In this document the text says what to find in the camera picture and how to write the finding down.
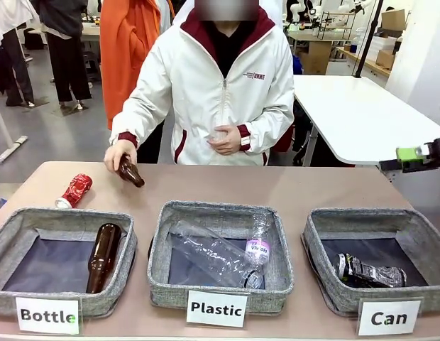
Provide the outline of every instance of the orange garment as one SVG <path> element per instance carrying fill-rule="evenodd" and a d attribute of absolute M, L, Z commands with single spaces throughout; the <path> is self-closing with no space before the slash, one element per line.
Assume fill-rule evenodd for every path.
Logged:
<path fill-rule="evenodd" d="M 159 34 L 155 0 L 105 0 L 102 4 L 101 73 L 109 129 L 135 88 L 141 65 Z"/>

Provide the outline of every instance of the green object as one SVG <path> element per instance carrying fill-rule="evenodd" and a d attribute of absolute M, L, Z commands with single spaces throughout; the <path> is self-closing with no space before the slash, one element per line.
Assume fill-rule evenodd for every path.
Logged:
<path fill-rule="evenodd" d="M 423 160 L 424 157 L 417 153 L 419 147 L 397 148 L 397 159 L 399 161 Z"/>

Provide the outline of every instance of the maroon cuff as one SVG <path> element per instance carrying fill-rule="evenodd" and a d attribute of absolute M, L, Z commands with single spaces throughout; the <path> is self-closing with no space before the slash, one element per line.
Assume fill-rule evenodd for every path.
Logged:
<path fill-rule="evenodd" d="M 237 126 L 237 129 L 239 129 L 239 133 L 241 133 L 241 148 L 239 151 L 247 151 L 250 149 L 250 132 L 247 129 L 247 126 L 245 124 L 241 124 L 240 126 Z"/>
<path fill-rule="evenodd" d="M 135 145 L 135 148 L 138 148 L 138 141 L 136 140 L 136 136 L 128 131 L 126 131 L 125 133 L 120 133 L 118 136 L 118 141 L 119 140 L 128 140 Z"/>

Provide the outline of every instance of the maroon collar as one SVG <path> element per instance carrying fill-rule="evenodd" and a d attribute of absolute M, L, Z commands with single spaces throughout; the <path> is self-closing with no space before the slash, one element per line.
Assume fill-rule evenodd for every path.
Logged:
<path fill-rule="evenodd" d="M 258 9 L 258 20 L 256 22 L 255 29 L 243 43 L 241 49 L 239 50 L 239 54 L 260 40 L 260 38 L 263 37 L 274 26 L 275 23 L 269 19 L 268 14 L 260 7 Z M 200 43 L 213 57 L 213 59 L 217 61 L 214 44 L 212 44 L 211 38 L 209 37 L 202 22 L 198 19 L 194 9 L 190 11 L 187 20 L 180 26 L 180 28 L 186 33 L 190 34 L 191 37 Z"/>

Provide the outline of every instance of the crushed red can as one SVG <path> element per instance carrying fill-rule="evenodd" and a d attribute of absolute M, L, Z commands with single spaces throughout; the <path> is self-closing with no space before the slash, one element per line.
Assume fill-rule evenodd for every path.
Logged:
<path fill-rule="evenodd" d="M 82 196 L 91 188 L 92 179 L 86 174 L 78 174 L 70 181 L 69 188 L 55 201 L 57 208 L 75 208 Z"/>

